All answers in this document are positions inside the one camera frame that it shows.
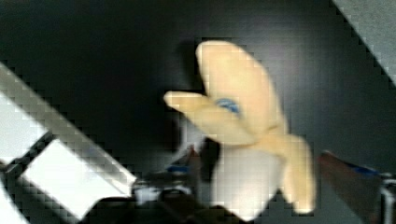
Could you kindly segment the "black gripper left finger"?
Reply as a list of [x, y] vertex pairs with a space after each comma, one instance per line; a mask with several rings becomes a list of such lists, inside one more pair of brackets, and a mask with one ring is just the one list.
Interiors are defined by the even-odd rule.
[[193, 145], [164, 171], [132, 184], [131, 194], [99, 200], [83, 224], [247, 224], [220, 205], [199, 202], [200, 156]]

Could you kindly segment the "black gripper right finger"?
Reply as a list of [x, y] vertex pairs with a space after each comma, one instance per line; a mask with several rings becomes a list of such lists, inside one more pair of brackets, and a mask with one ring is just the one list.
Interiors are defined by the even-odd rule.
[[395, 224], [395, 174], [341, 160], [330, 151], [320, 154], [318, 167], [364, 224]]

